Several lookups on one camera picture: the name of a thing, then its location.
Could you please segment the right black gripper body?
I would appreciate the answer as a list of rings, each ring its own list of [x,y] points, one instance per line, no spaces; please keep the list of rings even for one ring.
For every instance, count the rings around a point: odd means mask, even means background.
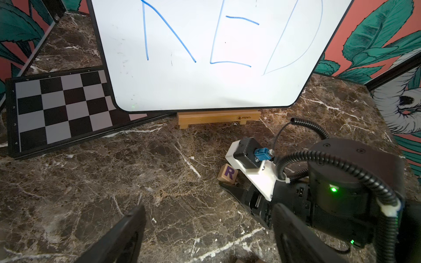
[[[275,183],[271,201],[266,200],[254,185],[247,190],[225,183],[219,183],[219,185],[266,229],[272,227],[272,208],[277,203],[286,206],[306,224],[309,223],[309,185],[306,183]]]

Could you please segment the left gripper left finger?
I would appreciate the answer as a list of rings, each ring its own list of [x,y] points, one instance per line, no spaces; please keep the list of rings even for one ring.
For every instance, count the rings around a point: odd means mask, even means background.
[[[129,211],[77,263],[136,263],[146,226],[145,207],[140,204]]]

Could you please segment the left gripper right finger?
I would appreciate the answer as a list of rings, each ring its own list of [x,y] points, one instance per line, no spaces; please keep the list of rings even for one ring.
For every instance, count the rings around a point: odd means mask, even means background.
[[[283,263],[344,263],[345,259],[330,249],[286,206],[272,208],[272,227]]]

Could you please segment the wooden block letter R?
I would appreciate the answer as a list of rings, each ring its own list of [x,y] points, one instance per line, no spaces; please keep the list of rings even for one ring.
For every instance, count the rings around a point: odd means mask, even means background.
[[[221,167],[217,175],[217,180],[226,184],[234,185],[236,183],[238,173],[239,171],[237,169],[233,168],[229,164],[225,164]]]

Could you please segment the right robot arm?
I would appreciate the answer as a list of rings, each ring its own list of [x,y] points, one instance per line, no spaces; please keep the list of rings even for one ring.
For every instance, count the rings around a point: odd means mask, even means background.
[[[361,142],[323,137],[310,150],[274,158],[255,139],[231,144],[226,159],[251,182],[223,184],[257,222],[275,229],[283,252],[299,261],[338,254],[313,233],[322,231],[362,248],[373,244],[379,263],[421,260],[421,205],[405,198],[403,160]]]

